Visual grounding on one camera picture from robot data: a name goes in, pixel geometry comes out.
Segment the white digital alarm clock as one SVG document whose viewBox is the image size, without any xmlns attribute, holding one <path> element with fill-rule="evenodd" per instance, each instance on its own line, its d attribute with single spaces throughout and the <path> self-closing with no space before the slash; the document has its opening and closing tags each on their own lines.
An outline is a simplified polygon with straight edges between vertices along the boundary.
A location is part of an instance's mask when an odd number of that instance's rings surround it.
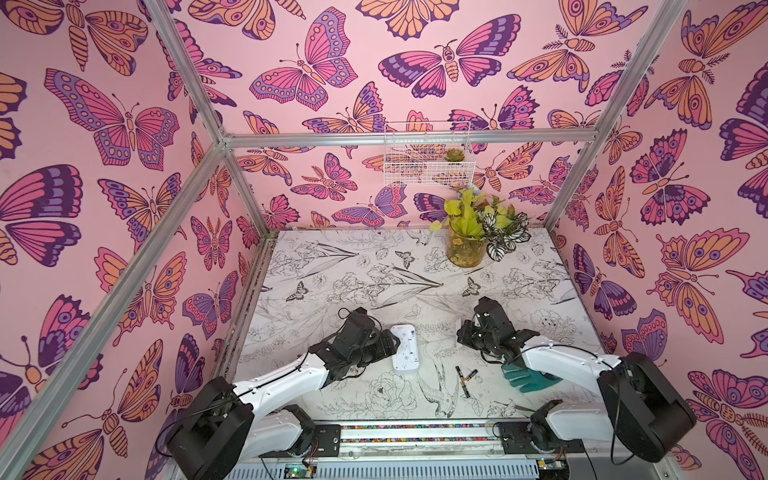
<svg viewBox="0 0 768 480">
<path fill-rule="evenodd" d="M 400 341 L 392 356 L 394 372 L 400 375 L 416 373 L 420 367 L 420 355 L 415 327 L 411 324 L 393 325 L 390 331 Z"/>
</svg>

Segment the black gold AAA battery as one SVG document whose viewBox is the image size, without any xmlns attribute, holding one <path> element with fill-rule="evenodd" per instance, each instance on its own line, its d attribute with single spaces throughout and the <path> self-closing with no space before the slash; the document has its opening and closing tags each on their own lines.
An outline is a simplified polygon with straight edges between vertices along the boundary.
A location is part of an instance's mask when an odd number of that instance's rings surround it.
<svg viewBox="0 0 768 480">
<path fill-rule="evenodd" d="M 455 370 L 456 370 L 456 373 L 457 373 L 457 376 L 458 376 L 459 385 L 461 387 L 461 390 L 462 390 L 465 398 L 466 399 L 471 399 L 472 397 L 471 397 L 471 394 L 470 394 L 470 392 L 468 390 L 468 387 L 467 387 L 467 384 L 466 384 L 466 379 L 465 379 L 465 377 L 464 377 L 464 375 L 462 373 L 461 368 L 457 365 L 457 366 L 455 366 Z"/>
</svg>

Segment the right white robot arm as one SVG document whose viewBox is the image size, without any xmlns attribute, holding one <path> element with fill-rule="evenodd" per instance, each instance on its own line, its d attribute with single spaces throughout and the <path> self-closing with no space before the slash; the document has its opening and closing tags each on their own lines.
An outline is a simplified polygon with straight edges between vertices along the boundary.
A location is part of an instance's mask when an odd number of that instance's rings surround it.
<svg viewBox="0 0 768 480">
<path fill-rule="evenodd" d="M 541 452 L 569 441 L 623 446 L 632 458 L 657 463 L 691 431 L 692 408 L 646 355 L 601 354 L 558 343 L 529 329 L 516 328 L 501 304 L 479 299 L 474 315 L 461 323 L 458 344 L 500 365 L 516 389 L 521 376 L 570 382 L 599 397 L 599 402 L 566 405 L 556 399 L 536 409 L 526 435 Z"/>
</svg>

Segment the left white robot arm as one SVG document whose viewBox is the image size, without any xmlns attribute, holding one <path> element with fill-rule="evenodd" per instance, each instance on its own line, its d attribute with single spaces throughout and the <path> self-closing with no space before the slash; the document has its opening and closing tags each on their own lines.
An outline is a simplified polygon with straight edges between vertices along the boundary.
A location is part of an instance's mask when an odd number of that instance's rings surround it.
<svg viewBox="0 0 768 480">
<path fill-rule="evenodd" d="M 400 344 L 366 309 L 352 310 L 336 332 L 279 369 L 235 383 L 208 381 L 186 413 L 161 430 L 155 451 L 187 479 L 224 479 L 239 462 L 266 453 L 305 456 L 318 444 L 317 424 L 296 399 L 394 356 Z"/>
</svg>

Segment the green rubber glove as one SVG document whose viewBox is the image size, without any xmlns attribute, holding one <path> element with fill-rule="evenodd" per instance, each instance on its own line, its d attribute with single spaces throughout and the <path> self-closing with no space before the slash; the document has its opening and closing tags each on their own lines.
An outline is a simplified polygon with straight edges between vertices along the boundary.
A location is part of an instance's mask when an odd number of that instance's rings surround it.
<svg viewBox="0 0 768 480">
<path fill-rule="evenodd" d="M 560 377 L 536 370 L 522 368 L 514 364 L 501 367 L 503 377 L 521 393 L 542 391 L 559 384 Z"/>
</svg>

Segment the glass vase with plants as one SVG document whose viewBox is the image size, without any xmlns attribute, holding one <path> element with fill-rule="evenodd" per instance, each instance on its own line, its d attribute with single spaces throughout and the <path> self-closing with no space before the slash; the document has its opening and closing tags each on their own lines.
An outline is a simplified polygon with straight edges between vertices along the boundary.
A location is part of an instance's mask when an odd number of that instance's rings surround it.
<svg viewBox="0 0 768 480">
<path fill-rule="evenodd" d="M 474 188 L 459 190 L 455 199 L 444 202 L 442 211 L 429 230 L 448 231 L 446 255 L 457 267 L 473 268 L 485 258 L 501 262 L 532 237 L 526 213 Z"/>
</svg>

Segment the small succulent in basket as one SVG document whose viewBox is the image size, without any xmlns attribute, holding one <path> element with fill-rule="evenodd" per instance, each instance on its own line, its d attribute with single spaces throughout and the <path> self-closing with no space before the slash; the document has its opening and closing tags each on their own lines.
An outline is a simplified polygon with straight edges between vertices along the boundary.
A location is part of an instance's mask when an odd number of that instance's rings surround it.
<svg viewBox="0 0 768 480">
<path fill-rule="evenodd" d="M 445 151 L 444 160 L 449 163 L 460 163 L 465 160 L 465 152 L 460 148 L 452 148 Z"/>
</svg>

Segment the front mounting rail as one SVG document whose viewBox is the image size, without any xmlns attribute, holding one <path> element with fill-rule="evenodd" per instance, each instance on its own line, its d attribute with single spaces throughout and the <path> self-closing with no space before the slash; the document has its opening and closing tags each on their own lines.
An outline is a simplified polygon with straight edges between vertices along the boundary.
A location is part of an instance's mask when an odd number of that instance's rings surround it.
<svg viewBox="0 0 768 480">
<path fill-rule="evenodd" d="M 524 419 L 316 423 L 288 442 L 297 426 L 262 424 L 256 444 L 172 441 L 181 479 L 680 479 L 672 458 L 619 465 L 606 443 L 534 444 Z"/>
</svg>

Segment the aluminium frame structure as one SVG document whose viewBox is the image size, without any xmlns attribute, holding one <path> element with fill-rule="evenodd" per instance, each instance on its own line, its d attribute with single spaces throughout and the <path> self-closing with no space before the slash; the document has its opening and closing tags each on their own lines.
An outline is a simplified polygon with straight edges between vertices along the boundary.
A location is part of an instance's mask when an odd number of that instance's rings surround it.
<svg viewBox="0 0 768 480">
<path fill-rule="evenodd" d="M 325 420 L 472 417 L 511 411 L 484 374 L 468 394 L 453 344 L 475 281 L 528 325 L 619 347 L 622 328 L 676 313 L 617 273 L 634 296 L 606 320 L 566 287 L 578 227 L 543 232 L 503 265 L 465 274 L 411 200 L 380 231 L 333 223 L 337 202 L 292 192 L 282 175 L 231 168 L 226 140 L 251 111 L 272 134 L 303 134 L 310 108 L 259 100 L 261 72 L 293 66 L 327 1 L 275 15 L 272 35 L 191 17 L 186 2 L 7 2 L 1 10 L 1 475 L 154 479 L 153 440 L 183 410 L 175 377 L 203 379 L 232 350 L 239 376 L 280 366 L 340 326 L 339 307 L 413 323 L 437 352 L 419 374 L 370 367 L 300 404 Z"/>
</svg>

